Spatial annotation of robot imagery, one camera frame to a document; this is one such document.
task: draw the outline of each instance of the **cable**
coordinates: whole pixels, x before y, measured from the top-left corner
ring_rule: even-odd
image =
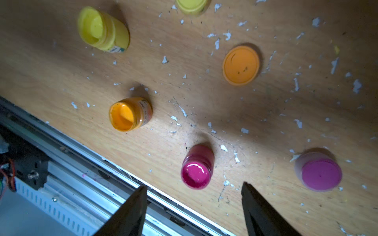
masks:
[[[13,191],[15,192],[16,191],[16,185],[15,185],[14,178],[16,177],[16,168],[14,167],[14,162],[13,162],[12,159],[9,159],[9,163],[12,167],[11,186],[12,186]]]
[[[8,179],[8,175],[6,175],[6,173],[2,170],[2,169],[0,169],[0,173],[2,173],[3,174],[3,176],[5,177],[5,179],[6,179],[6,184],[5,184],[5,188],[4,188],[4,191],[1,193],[1,195],[0,195],[0,200],[3,198],[3,196],[4,196],[4,193],[5,193],[5,191],[6,191],[6,187],[8,186],[8,184],[9,184],[9,179]]]

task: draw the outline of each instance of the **wooden surface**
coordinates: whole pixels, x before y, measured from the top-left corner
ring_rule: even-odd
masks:
[[[222,4],[216,13],[215,3]],[[352,235],[376,235],[377,4],[219,0],[199,17],[172,10],[173,4],[120,0],[117,8],[99,0],[2,1],[0,95],[236,235],[247,234],[243,181],[303,235],[343,235],[338,223]],[[124,16],[131,34],[125,53],[104,53],[80,39],[76,17],[88,5],[121,20]],[[312,26],[316,17],[321,19],[317,28]],[[228,30],[232,37],[225,41]],[[210,33],[218,34],[219,50],[217,37],[207,38]],[[233,87],[223,79],[222,61],[245,42],[260,48],[266,73],[247,86]],[[335,45],[339,63],[331,75]],[[161,63],[164,56],[168,64]],[[352,77],[345,78],[347,72]],[[355,79],[363,85],[358,94],[352,91]],[[153,119],[121,133],[112,128],[108,109],[133,95],[131,87],[149,89]],[[303,122],[302,129],[294,119]],[[206,189],[193,191],[180,181],[180,167],[186,148],[205,141],[216,156],[214,175]],[[301,153],[314,147],[327,147],[337,159],[343,191],[312,192],[296,178],[289,149]],[[223,185],[224,176],[234,187]]]

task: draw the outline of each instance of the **yellow paint jar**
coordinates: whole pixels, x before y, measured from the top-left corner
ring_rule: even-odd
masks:
[[[200,15],[205,12],[210,0],[176,0],[178,8],[187,15]]]
[[[87,44],[108,52],[124,52],[130,43],[127,27],[111,15],[84,7],[77,20],[77,30]]]
[[[110,122],[119,131],[137,129],[147,124],[151,117],[151,105],[142,97],[126,98],[114,103],[109,110]]]

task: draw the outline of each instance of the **orange paint jar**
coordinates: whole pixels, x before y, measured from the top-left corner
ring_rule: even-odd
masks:
[[[114,103],[109,109],[109,119],[116,130],[130,131],[150,121],[151,104],[142,97],[131,97]]]

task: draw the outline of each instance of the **pink paint jar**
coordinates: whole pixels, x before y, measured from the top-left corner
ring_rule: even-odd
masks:
[[[214,169],[215,157],[210,148],[195,145],[189,150],[181,169],[182,181],[192,189],[204,189],[209,183]]]
[[[326,192],[339,185],[340,166],[323,153],[301,155],[294,165],[295,174],[304,186],[316,192]]]

